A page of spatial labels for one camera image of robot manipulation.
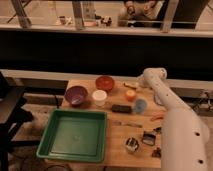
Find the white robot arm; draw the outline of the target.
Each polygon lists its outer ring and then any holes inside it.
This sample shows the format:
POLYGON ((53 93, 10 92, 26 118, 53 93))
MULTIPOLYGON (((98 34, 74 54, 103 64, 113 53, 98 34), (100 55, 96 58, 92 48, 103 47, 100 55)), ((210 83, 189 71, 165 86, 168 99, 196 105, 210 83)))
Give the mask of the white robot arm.
POLYGON ((161 171, 208 171, 208 126, 166 84, 165 68, 146 68, 139 84, 150 87, 167 112, 162 121, 161 171))

